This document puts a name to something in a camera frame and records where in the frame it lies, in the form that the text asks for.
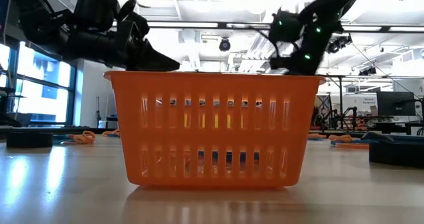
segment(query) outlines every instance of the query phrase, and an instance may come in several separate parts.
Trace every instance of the wooden table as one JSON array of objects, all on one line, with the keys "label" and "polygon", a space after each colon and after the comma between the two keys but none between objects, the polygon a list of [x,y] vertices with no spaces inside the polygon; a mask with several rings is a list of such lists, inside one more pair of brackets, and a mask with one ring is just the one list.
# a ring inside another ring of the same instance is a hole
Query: wooden table
[{"label": "wooden table", "polygon": [[424,171],[309,142],[298,185],[278,191],[159,191],[128,183],[119,139],[7,150],[0,223],[422,223]]}]

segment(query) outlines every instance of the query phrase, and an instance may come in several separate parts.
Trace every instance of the ceiling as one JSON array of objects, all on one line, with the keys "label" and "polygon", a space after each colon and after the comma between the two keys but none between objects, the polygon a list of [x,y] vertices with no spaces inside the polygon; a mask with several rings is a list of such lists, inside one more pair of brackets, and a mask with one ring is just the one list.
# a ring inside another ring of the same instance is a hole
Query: ceiling
[{"label": "ceiling", "polygon": [[[137,12],[148,21],[269,23],[271,14],[278,8],[298,13],[310,1],[313,0],[138,0],[152,8]],[[49,2],[56,10],[72,10],[76,4],[76,0]],[[346,25],[424,26],[424,0],[358,0],[342,21]],[[193,38],[184,36],[188,32],[194,34]],[[370,60],[386,69],[402,53],[424,48],[424,33],[352,33],[351,36],[355,46],[348,45],[336,54],[326,54],[319,72],[356,75],[371,64]],[[183,63],[187,70],[193,67],[193,61],[198,61],[206,71],[240,66],[240,72],[257,72],[266,70],[265,59],[274,51],[258,33],[248,30],[193,28],[183,32],[182,29],[154,28],[147,38],[155,49]],[[219,50],[221,38],[229,38],[231,49],[228,52]],[[290,53],[288,45],[282,50]]]}]

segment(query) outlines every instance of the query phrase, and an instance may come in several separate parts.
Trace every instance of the basket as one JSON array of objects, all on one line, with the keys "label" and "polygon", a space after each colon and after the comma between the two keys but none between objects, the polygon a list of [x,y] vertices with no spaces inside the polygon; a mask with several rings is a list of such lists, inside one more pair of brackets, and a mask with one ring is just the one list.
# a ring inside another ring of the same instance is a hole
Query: basket
[{"label": "basket", "polygon": [[299,180],[320,77],[106,72],[127,176],[142,186]]}]

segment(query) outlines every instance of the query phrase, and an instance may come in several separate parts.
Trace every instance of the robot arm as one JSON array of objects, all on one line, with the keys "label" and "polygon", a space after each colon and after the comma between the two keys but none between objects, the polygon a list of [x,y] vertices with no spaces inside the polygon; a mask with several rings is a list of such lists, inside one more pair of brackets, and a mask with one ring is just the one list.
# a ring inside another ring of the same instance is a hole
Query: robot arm
[{"label": "robot arm", "polygon": [[268,38],[301,46],[289,57],[271,58],[271,69],[287,68],[290,74],[315,75],[334,32],[343,32],[340,18],[356,0],[315,0],[300,14],[278,11],[274,15]]},{"label": "robot arm", "polygon": [[[180,64],[155,51],[144,36],[145,18],[129,0],[78,0],[74,13],[54,12],[46,0],[15,0],[25,36],[64,60],[83,58],[127,70],[172,71]],[[117,21],[117,31],[110,31]]]},{"label": "robot arm", "polygon": [[[356,0],[316,0],[300,14],[278,11],[268,38],[301,46],[289,57],[272,58],[271,68],[290,74],[314,75],[339,19]],[[120,8],[117,0],[78,0],[74,13],[54,12],[46,0],[16,0],[25,36],[47,52],[65,60],[83,58],[127,70],[172,71],[180,65],[155,51],[144,36],[145,18],[133,12],[136,0]],[[117,21],[117,31],[110,31]]]}]

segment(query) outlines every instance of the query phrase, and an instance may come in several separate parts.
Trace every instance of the camera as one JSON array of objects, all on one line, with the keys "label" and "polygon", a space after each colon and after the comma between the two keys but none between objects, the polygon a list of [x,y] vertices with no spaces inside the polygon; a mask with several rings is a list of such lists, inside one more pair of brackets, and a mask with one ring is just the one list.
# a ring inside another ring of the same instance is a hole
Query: camera
[{"label": "camera", "polygon": [[221,52],[226,52],[226,51],[230,50],[230,48],[231,48],[231,44],[230,44],[230,41],[228,40],[228,38],[223,38],[221,40],[221,43],[219,44],[219,50]]}]

